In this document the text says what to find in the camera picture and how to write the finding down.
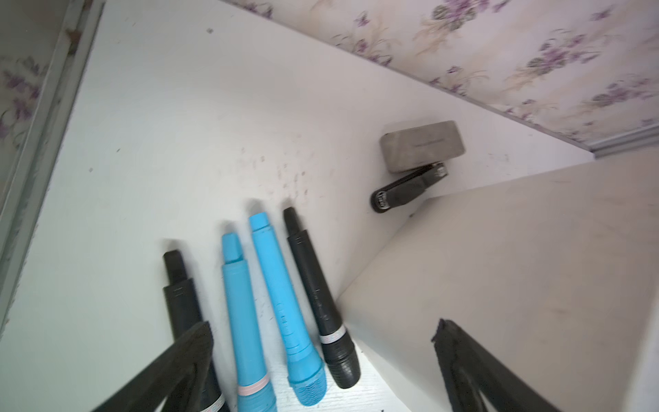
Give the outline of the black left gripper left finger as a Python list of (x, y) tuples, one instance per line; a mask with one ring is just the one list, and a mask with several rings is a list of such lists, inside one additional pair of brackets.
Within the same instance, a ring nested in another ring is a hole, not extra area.
[(197, 411), (211, 362), (209, 322), (179, 337), (97, 411)]

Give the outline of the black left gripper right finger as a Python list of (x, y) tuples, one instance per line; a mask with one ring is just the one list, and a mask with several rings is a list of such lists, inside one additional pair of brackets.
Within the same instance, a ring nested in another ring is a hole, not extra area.
[(432, 343), (454, 411), (556, 411), (458, 324), (441, 319)]

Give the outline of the black microphone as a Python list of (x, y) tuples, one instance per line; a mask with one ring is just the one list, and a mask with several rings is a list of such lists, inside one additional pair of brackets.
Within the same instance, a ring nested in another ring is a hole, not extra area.
[[(178, 339), (192, 326), (202, 322), (204, 318), (194, 280), (188, 275), (181, 252), (179, 250), (166, 252), (163, 259), (169, 281), (169, 284), (163, 288), (163, 292), (173, 337)], [(213, 362), (209, 365), (199, 410), (230, 412)]]
[(360, 380), (360, 362), (348, 329), (343, 323), (324, 276), (311, 237), (293, 207), (283, 211), (288, 244), (307, 294), (317, 328), (325, 363), (336, 385), (354, 387)]

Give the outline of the blue plastic tool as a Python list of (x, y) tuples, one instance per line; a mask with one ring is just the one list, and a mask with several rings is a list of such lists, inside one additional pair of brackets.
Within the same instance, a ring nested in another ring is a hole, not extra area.
[(286, 352), (288, 382), (299, 402), (308, 407), (327, 391), (324, 362), (305, 326), (276, 232), (266, 213), (249, 218), (252, 241)]

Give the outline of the white plastic drawer cabinet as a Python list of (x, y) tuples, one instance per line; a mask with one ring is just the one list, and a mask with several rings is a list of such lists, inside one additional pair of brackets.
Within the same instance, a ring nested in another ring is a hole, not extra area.
[(658, 408), (658, 151), (427, 200), (340, 297), (412, 411), (450, 402), (457, 323), (563, 411)]

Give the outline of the black stapler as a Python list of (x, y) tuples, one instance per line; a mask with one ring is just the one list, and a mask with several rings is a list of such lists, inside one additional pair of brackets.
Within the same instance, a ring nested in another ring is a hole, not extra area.
[(440, 182), (447, 175), (446, 165), (442, 162), (423, 166), (403, 178), (375, 190), (370, 197), (370, 205), (379, 214), (404, 206), (420, 197), (428, 188)]

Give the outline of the grey whiteboard eraser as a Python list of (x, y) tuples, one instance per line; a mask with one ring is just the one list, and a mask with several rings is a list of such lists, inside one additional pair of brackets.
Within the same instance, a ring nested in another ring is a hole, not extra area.
[(458, 125), (452, 120), (386, 133), (379, 144), (391, 173), (406, 172), (466, 153)]

